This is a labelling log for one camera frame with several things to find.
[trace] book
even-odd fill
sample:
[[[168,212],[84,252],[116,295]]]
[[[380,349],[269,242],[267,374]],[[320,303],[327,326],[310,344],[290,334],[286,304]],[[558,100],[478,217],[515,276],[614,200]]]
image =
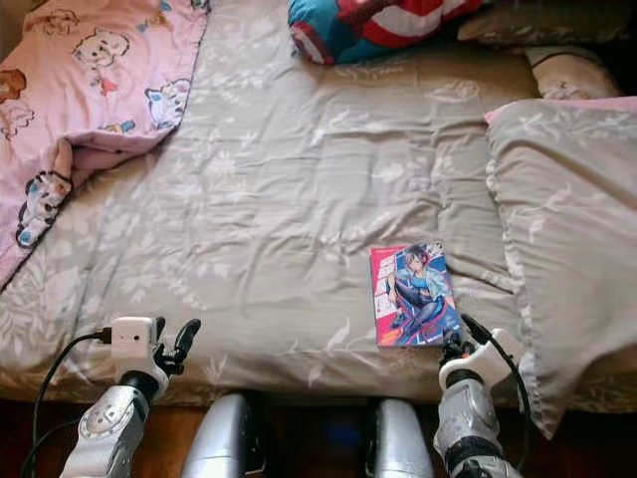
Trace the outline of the book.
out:
[[[440,346],[460,330],[442,244],[369,251],[380,347]]]

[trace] book cover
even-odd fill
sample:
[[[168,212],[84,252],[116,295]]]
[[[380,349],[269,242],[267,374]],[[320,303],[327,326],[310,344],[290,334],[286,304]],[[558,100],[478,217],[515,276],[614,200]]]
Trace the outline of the book cover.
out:
[[[369,251],[380,347],[440,346],[460,329],[442,244]]]

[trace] bed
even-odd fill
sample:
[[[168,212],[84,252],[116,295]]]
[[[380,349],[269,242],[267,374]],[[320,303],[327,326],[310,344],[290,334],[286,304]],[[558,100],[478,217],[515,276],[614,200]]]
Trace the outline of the bed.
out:
[[[442,240],[459,309],[519,335],[484,115],[536,97],[520,57],[434,40],[326,68],[294,53],[284,0],[216,2],[179,130],[74,192],[0,296],[0,394],[32,399],[71,337],[143,315],[168,339],[203,322],[164,403],[436,402],[439,349],[375,344],[368,249]],[[637,409],[629,352],[596,361],[569,406]],[[49,396],[93,399],[107,357],[79,346]]]

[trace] pink blanket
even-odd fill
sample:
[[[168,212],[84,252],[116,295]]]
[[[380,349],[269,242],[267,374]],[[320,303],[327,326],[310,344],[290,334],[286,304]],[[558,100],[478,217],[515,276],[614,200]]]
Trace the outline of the pink blanket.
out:
[[[207,0],[50,0],[0,64],[0,288],[93,172],[181,121]]]

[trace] wooden floor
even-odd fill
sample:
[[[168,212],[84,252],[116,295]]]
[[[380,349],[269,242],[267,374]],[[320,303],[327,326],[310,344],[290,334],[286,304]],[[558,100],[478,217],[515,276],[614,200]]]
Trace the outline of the wooden floor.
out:
[[[30,445],[30,403],[0,400],[0,477],[18,477]],[[83,408],[45,403],[41,430],[74,418]],[[268,415],[277,434],[285,477],[362,477],[359,469],[362,407],[272,407]],[[143,441],[135,455],[135,478],[178,478],[202,408],[154,407]],[[436,428],[435,407],[422,407],[423,428],[429,443]],[[511,410],[499,410],[501,439],[508,457],[520,453],[522,421]],[[637,451],[637,414],[596,415],[570,413],[551,442],[537,433],[525,473],[527,478],[601,478],[628,476],[628,460]],[[75,430],[61,432],[38,457],[38,477],[58,477],[75,441]],[[437,456],[435,464],[444,476]]]

